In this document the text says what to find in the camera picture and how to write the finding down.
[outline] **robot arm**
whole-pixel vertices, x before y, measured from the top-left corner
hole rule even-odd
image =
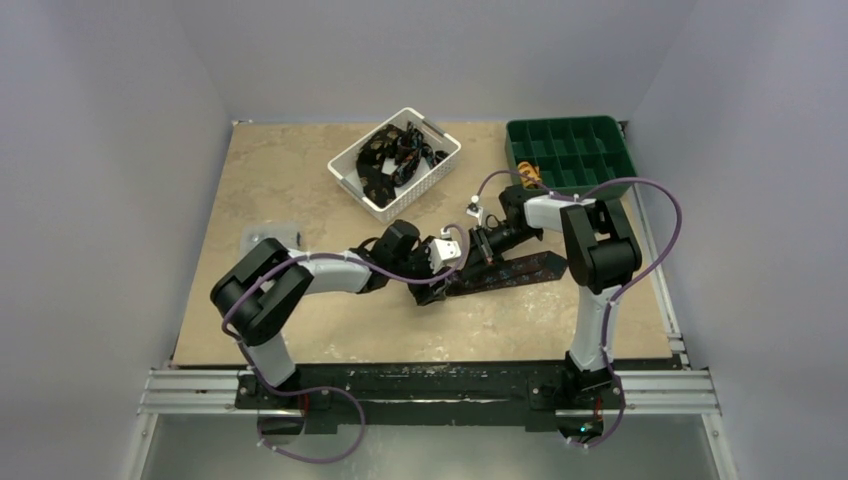
[[[642,264],[642,253],[621,201],[593,198],[575,201],[542,191],[528,191],[519,185],[507,187],[498,199],[506,214],[505,228],[525,232],[525,236],[535,232],[541,237],[544,230],[563,234],[568,268],[580,289],[577,329],[566,357],[567,365],[575,378],[590,379],[579,388],[595,385],[595,377],[603,377],[606,370],[602,344],[609,350],[608,358],[612,361],[618,317],[615,304],[604,332],[604,309],[610,297],[632,279]],[[468,212],[472,215],[476,207],[474,200]]]
[[[293,264],[273,284],[263,285],[247,298],[234,312],[230,325],[241,337],[254,366],[269,383],[278,386],[295,372],[281,331],[303,296],[368,293],[386,285],[388,277],[351,259],[368,261],[407,278],[423,279],[433,277],[447,262],[460,256],[457,242],[432,237],[425,242],[420,242],[413,225],[396,221],[370,250],[360,246],[340,253],[344,260],[314,258]],[[222,316],[226,315],[260,276],[290,258],[304,255],[285,248],[276,239],[263,240],[215,285],[212,303]]]

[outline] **basket handle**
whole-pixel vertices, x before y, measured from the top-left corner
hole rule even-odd
[[[432,131],[436,132],[437,134],[439,134],[439,136],[440,136],[440,137],[444,137],[444,136],[445,136],[445,131],[444,131],[444,130],[442,130],[441,128],[439,128],[439,126],[438,126],[438,125],[436,125],[435,123],[431,122],[429,118],[427,118],[427,117],[422,118],[422,119],[421,119],[421,123],[423,123],[424,125],[426,125],[427,127],[429,127],[429,128],[430,128],[430,130],[432,130]]]

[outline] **black strap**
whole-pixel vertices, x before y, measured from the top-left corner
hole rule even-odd
[[[383,164],[389,158],[394,159],[397,168],[386,175]],[[447,152],[434,152],[424,143],[424,134],[412,122],[407,124],[406,130],[386,125],[359,149],[356,173],[362,182],[362,191],[375,205],[385,207],[396,198],[395,187],[412,179],[422,158],[433,168],[447,158]]]
[[[498,262],[465,281],[456,281],[447,289],[448,297],[471,295],[501,288],[553,282],[562,278],[568,262],[554,252],[541,252]]]

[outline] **orange object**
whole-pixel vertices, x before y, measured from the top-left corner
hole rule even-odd
[[[521,162],[517,165],[518,171],[532,178],[533,180],[542,183],[542,177],[539,176],[539,167],[534,167],[530,164],[530,162]],[[524,188],[539,188],[530,180],[526,178],[521,178],[521,185],[524,185]]]

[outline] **green compartment tray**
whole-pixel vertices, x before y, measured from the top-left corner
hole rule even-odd
[[[612,117],[513,120],[506,124],[506,158],[539,167],[542,183],[566,195],[582,195],[611,178],[635,177],[618,122]],[[513,183],[521,179],[513,177]],[[598,198],[620,198],[628,185],[610,187]]]

